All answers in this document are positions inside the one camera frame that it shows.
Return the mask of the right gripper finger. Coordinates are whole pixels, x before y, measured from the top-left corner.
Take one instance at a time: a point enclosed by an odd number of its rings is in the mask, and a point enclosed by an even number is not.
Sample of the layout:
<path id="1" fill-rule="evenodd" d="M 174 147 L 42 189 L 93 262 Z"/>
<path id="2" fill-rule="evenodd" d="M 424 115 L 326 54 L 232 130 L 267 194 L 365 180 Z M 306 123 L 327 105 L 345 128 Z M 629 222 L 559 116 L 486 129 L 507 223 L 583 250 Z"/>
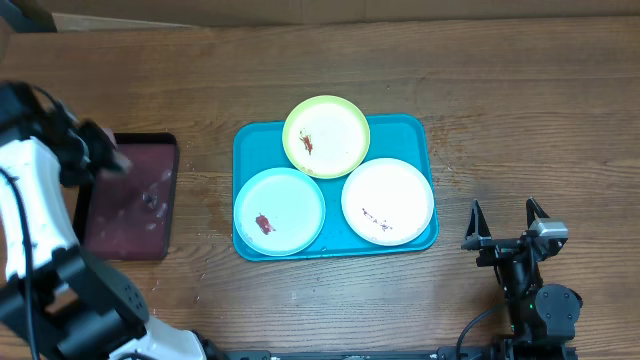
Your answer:
<path id="1" fill-rule="evenodd" d="M 526 220 L 527 227 L 531 228 L 535 221 L 548 219 L 549 215 L 542 209 L 539 203 L 533 198 L 529 197 L 526 200 Z"/>
<path id="2" fill-rule="evenodd" d="M 477 200 L 474 200 L 471 205 L 470 220 L 461 248 L 463 250 L 481 250 L 488 246 L 491 241 L 491 232 L 480 204 Z"/>

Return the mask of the light blue plate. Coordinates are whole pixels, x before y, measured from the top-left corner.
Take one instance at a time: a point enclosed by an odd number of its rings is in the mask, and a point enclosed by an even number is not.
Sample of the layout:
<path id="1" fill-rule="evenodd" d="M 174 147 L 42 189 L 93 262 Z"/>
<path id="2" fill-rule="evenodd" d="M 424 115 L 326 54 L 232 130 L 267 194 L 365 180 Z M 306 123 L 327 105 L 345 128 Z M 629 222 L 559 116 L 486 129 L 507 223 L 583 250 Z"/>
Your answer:
<path id="1" fill-rule="evenodd" d="M 271 168 L 251 177 L 233 209 L 242 243 L 265 256 L 285 257 L 309 247 L 326 217 L 324 196 L 308 175 L 292 168 Z"/>

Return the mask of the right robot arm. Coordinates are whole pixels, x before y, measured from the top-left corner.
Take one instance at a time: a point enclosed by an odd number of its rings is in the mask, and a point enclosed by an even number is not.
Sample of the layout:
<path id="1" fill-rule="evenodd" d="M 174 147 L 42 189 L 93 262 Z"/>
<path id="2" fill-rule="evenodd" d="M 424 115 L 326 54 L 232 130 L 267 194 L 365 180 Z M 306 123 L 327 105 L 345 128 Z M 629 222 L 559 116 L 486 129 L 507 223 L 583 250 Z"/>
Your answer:
<path id="1" fill-rule="evenodd" d="M 476 251 L 476 265 L 491 267 L 504 302 L 475 317 L 455 345 L 457 359 L 575 359 L 573 340 L 583 306 L 581 296 L 559 284 L 545 284 L 538 264 L 557 255 L 568 241 L 564 222 L 550 217 L 536 202 L 526 201 L 527 228 L 517 238 L 494 239 L 478 201 L 471 205 L 470 221 L 461 248 Z M 481 320 L 506 310 L 510 335 L 499 335 L 479 350 L 465 348 L 468 332 Z"/>

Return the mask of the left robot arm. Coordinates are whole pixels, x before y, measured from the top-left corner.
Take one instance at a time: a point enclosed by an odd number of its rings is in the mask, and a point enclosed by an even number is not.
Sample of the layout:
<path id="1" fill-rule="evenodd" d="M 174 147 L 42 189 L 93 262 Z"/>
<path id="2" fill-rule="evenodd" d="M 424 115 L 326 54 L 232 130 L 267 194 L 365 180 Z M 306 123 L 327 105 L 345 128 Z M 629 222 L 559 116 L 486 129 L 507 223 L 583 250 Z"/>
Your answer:
<path id="1" fill-rule="evenodd" d="M 1 321 L 35 359 L 220 359 L 199 334 L 150 315 L 124 274 L 82 249 L 62 188 L 126 158 L 90 120 L 79 122 L 40 87 L 1 84 L 1 221 L 7 244 Z"/>

